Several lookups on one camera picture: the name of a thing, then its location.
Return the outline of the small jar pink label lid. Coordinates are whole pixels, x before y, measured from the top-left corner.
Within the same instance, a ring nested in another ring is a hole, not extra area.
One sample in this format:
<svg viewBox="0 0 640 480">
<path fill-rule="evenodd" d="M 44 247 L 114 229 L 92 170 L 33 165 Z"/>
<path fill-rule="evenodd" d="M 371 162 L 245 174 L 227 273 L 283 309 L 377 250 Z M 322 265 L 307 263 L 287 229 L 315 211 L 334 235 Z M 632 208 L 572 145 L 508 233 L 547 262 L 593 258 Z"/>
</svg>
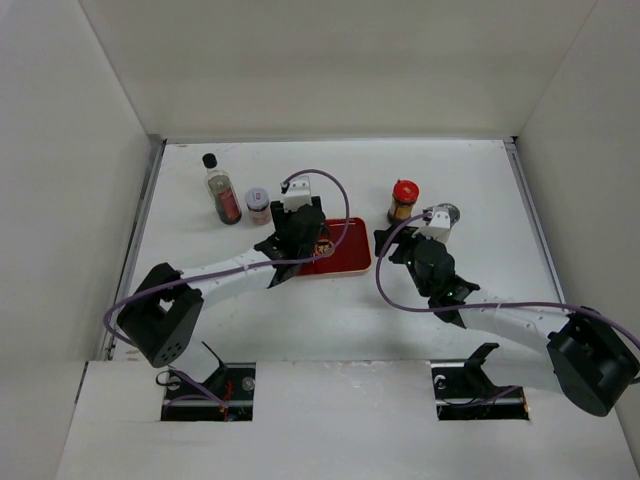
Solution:
<svg viewBox="0 0 640 480">
<path fill-rule="evenodd" d="M 270 199 L 268 192 L 259 187 L 249 189 L 245 194 L 245 203 L 249 218 L 255 225 L 271 222 Z"/>
</svg>

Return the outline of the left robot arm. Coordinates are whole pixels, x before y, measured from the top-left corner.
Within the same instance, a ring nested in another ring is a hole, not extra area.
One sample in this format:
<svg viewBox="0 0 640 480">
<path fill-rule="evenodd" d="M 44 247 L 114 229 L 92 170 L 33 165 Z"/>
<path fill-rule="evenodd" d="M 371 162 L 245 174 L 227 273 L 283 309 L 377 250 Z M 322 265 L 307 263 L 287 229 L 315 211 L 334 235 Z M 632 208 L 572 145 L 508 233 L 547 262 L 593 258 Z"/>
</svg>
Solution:
<svg viewBox="0 0 640 480">
<path fill-rule="evenodd" d="M 271 203 L 275 231 L 230 260 L 180 271 L 168 263 L 152 268 L 138 287 L 153 293 L 124 306 L 116 323 L 156 369 L 169 367 L 190 377 L 190 386 L 206 399 L 224 387 L 223 362 L 193 337 L 201 311 L 244 293 L 274 288 L 298 274 L 300 259 L 312 256 L 326 231 L 321 199 L 288 211 Z"/>
</svg>

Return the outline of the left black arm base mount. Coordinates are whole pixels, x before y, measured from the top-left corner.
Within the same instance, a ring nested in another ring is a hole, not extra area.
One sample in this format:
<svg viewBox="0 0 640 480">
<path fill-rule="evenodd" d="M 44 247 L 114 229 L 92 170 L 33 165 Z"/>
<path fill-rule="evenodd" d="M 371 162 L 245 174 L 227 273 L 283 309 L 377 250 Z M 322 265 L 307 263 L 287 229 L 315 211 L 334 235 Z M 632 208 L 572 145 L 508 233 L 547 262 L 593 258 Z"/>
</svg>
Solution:
<svg viewBox="0 0 640 480">
<path fill-rule="evenodd" d="M 256 388 L 255 363 L 226 363 L 207 345 L 218 362 L 209 379 L 196 387 L 183 374 L 168 368 L 155 378 L 164 389 L 162 422 L 249 422 L 253 420 Z"/>
</svg>

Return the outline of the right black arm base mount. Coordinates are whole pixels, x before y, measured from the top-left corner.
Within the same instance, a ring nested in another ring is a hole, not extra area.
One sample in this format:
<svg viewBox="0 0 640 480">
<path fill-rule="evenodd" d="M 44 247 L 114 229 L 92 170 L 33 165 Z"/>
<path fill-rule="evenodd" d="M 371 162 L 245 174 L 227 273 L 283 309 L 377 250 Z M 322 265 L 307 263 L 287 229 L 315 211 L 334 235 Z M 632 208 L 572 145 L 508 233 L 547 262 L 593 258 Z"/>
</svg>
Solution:
<svg viewBox="0 0 640 480">
<path fill-rule="evenodd" d="M 466 359 L 430 363 L 440 421 L 529 420 L 524 390 L 495 385 L 482 367 L 497 343 L 485 343 Z"/>
</svg>

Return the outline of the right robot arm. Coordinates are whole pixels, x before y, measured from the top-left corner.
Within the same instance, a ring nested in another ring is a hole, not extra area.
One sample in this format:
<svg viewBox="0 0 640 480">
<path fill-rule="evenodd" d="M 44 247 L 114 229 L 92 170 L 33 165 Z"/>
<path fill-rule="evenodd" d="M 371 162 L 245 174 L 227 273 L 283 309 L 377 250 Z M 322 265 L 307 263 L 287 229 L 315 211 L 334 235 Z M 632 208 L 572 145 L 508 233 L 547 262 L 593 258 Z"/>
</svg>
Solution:
<svg viewBox="0 0 640 480">
<path fill-rule="evenodd" d="M 582 411 L 604 417 L 639 382 L 638 339 L 588 307 L 507 302 L 455 271 L 440 240 L 414 227 L 374 233 L 377 259 L 404 266 L 427 301 L 424 312 L 456 327 L 490 333 L 537 352 L 543 367 L 521 369 L 517 383 L 563 394 Z"/>
</svg>

